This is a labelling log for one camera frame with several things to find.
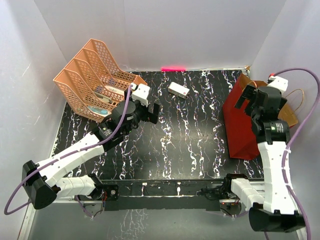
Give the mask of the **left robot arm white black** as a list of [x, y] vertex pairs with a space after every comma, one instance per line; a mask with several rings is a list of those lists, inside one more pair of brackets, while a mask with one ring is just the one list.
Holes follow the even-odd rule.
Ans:
[[93, 173], [81, 177], [66, 175], [86, 161], [100, 156], [124, 141], [137, 129], [140, 121], [156, 124], [160, 105], [153, 111], [139, 100], [122, 101], [81, 140], [51, 158], [38, 163], [32, 160], [22, 167], [23, 188], [36, 210], [49, 206], [58, 198], [86, 196], [93, 200], [105, 194], [103, 183]]

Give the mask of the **red brown paper bag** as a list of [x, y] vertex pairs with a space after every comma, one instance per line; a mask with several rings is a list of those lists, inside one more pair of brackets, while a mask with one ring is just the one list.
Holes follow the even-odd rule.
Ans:
[[226, 98], [223, 106], [223, 118], [226, 129], [229, 156], [234, 159], [253, 160], [260, 152], [256, 136], [252, 131], [251, 117], [246, 115], [245, 108], [249, 101], [246, 101], [241, 109], [235, 108], [235, 104], [244, 92], [247, 85], [256, 88], [267, 86], [268, 82], [261, 80], [250, 80], [241, 74]]

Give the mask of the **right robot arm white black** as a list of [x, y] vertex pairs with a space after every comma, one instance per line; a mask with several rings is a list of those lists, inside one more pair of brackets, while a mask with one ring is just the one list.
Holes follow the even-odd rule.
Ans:
[[295, 200], [290, 195], [290, 181], [283, 178], [289, 169], [282, 164], [287, 143], [291, 139], [286, 121], [279, 112], [287, 100], [282, 92], [271, 86], [259, 88], [248, 85], [243, 90], [235, 108], [248, 101], [245, 113], [251, 119], [251, 129], [256, 137], [264, 173], [264, 195], [261, 195], [244, 174], [228, 174], [224, 179], [223, 194], [233, 199], [239, 197], [248, 211], [249, 223], [256, 232], [294, 232], [306, 226]]

